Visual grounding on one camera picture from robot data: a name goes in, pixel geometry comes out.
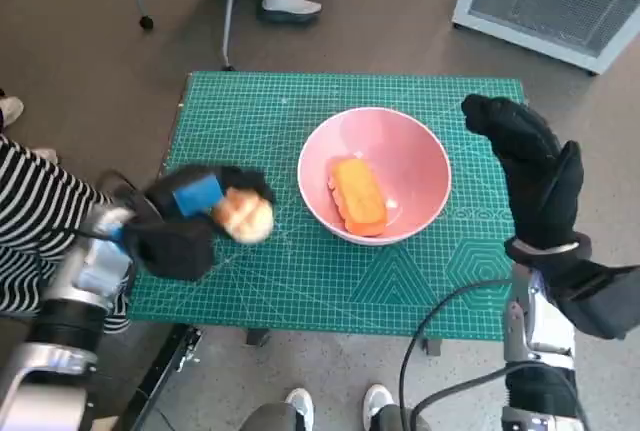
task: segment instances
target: black robotic glove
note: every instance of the black robotic glove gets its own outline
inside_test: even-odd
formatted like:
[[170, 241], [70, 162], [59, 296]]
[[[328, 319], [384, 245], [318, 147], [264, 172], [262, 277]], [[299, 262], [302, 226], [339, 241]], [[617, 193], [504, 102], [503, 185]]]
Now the black robotic glove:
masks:
[[504, 169], [516, 237], [539, 250], [576, 242], [584, 174], [578, 143], [560, 148], [541, 116], [506, 98], [472, 94], [462, 111], [469, 131], [489, 139]]
[[542, 117], [506, 98], [470, 95], [462, 111], [467, 128], [489, 138], [505, 172], [516, 229], [505, 243], [509, 257], [542, 273], [556, 305], [580, 331], [624, 337], [640, 324], [640, 267], [588, 260], [589, 238], [573, 230], [584, 174], [578, 143], [561, 149]]
[[129, 252], [155, 276], [201, 278], [214, 264], [213, 235], [228, 236], [209, 211], [229, 188], [253, 190], [275, 204], [263, 172], [236, 166], [189, 164], [142, 192], [121, 189], [117, 197], [136, 212], [123, 229]]

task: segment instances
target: table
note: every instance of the table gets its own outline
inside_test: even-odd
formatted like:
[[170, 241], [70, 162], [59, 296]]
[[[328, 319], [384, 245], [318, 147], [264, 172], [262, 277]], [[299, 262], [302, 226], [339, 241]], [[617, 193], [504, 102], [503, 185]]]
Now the table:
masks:
[[[201, 333], [191, 323], [251, 328], [256, 342], [260, 328], [411, 335], [452, 290], [509, 276], [502, 243], [513, 223], [503, 173], [488, 142], [465, 129], [460, 103], [470, 93], [524, 101], [520, 82], [511, 79], [192, 73], [163, 170], [193, 161], [263, 168], [278, 198], [276, 228], [257, 246], [217, 240], [217, 264], [197, 283], [138, 274], [130, 317], [177, 324], [118, 429], [140, 429], [170, 374], [193, 353]], [[307, 136], [332, 114], [358, 106], [419, 119], [451, 161], [452, 191], [442, 214], [393, 246], [361, 247], [331, 235], [297, 189]], [[462, 296], [426, 334], [500, 340], [507, 294], [505, 286]]]

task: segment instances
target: black glove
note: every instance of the black glove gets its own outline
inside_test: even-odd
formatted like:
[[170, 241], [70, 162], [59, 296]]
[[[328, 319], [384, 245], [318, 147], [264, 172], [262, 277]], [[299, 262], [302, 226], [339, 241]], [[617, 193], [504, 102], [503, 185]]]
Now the black glove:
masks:
[[205, 198], [219, 195], [220, 191], [226, 194], [227, 189], [233, 187], [254, 190], [271, 204], [275, 203], [264, 173], [235, 166], [189, 164], [158, 179], [143, 192], [128, 186], [116, 192], [120, 200], [136, 211], [136, 217], [123, 228], [125, 247], [151, 274], [195, 281], [211, 269], [213, 235], [228, 237], [228, 234], [209, 217], [207, 209], [184, 215], [174, 194], [209, 176], [215, 176], [219, 189], [210, 193], [217, 186], [207, 187], [207, 192], [202, 194]]
[[516, 237], [537, 249], [577, 241], [583, 168], [580, 147], [562, 149], [545, 120], [507, 98], [469, 95], [462, 103], [469, 131], [486, 136], [504, 169]]

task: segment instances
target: pants leg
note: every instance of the pants leg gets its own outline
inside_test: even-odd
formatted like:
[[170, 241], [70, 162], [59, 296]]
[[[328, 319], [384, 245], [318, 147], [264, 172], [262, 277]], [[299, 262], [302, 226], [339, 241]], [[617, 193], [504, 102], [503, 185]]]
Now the pants leg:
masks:
[[304, 418], [288, 403], [264, 404], [251, 413], [240, 431], [305, 431]]
[[[46, 229], [78, 227], [93, 204], [108, 201], [61, 167], [0, 135], [0, 313], [37, 312], [43, 282], [74, 240]], [[128, 327], [126, 307], [120, 294], [105, 332]]]
[[[409, 425], [409, 416], [411, 409], [405, 410], [407, 414], [407, 425]], [[431, 431], [427, 422], [418, 416], [418, 431]], [[402, 431], [402, 422], [400, 421], [400, 406], [389, 404], [382, 408], [378, 414], [371, 418], [371, 429], [369, 431]]]

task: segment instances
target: white sneaker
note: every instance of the white sneaker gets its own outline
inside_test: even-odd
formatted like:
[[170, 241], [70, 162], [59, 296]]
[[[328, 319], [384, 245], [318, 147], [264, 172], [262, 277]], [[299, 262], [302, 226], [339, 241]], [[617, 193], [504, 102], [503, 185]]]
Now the white sneaker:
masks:
[[20, 117], [24, 111], [24, 103], [15, 96], [0, 98], [0, 111], [2, 112], [3, 125], [6, 128]]
[[275, 23], [306, 23], [318, 17], [320, 3], [308, 0], [262, 0], [260, 17]]
[[362, 424], [365, 431], [371, 428], [371, 418], [388, 404], [393, 404], [391, 392], [381, 384], [374, 384], [364, 395], [362, 402]]
[[31, 150], [36, 156], [40, 156], [42, 159], [46, 159], [53, 164], [58, 164], [58, 154], [55, 149], [51, 148], [37, 148]]
[[296, 388], [289, 393], [284, 400], [285, 403], [289, 403], [296, 408], [304, 417], [304, 429], [305, 431], [313, 430], [313, 401], [311, 395], [304, 388]]

